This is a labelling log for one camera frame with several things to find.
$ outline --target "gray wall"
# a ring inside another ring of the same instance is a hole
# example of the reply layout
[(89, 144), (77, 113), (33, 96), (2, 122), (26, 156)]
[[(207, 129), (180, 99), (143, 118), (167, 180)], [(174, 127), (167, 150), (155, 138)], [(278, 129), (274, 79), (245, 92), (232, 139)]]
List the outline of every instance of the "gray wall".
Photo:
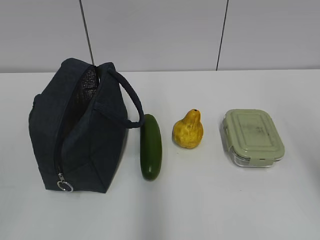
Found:
[[(320, 1), (82, 0), (95, 64), (119, 71), (320, 68)], [(78, 0), (2, 0), (0, 72), (90, 62)]]

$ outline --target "pear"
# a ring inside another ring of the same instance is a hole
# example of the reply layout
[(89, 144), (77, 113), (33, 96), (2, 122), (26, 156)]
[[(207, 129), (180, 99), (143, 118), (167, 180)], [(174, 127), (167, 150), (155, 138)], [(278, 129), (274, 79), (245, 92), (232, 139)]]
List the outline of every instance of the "pear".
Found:
[(193, 149), (198, 146), (204, 135), (201, 113), (197, 109), (190, 110), (183, 119), (173, 126), (172, 138), (182, 148)]

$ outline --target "cucumber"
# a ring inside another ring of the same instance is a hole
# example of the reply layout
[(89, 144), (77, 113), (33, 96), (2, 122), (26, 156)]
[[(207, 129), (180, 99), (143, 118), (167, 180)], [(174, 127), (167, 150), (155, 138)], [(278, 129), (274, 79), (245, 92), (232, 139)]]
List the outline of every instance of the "cucumber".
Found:
[(144, 179), (153, 181), (161, 169), (162, 142), (157, 120), (151, 114), (144, 115), (140, 128), (140, 166)]

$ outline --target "glass food container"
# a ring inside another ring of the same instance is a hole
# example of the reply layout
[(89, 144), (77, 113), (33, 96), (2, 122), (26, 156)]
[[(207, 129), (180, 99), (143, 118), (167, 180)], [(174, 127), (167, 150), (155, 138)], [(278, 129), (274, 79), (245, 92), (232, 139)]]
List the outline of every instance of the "glass food container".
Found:
[(285, 155), (275, 124), (265, 111), (229, 110), (222, 124), (230, 156), (241, 167), (271, 167)]

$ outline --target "food container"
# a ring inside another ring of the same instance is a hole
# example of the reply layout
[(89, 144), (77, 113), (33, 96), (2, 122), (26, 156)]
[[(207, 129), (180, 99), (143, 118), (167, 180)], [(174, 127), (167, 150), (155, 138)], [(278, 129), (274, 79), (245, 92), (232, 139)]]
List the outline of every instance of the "food container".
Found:
[(285, 155), (275, 124), (265, 111), (229, 110), (222, 124), (231, 159), (241, 167), (271, 167)]

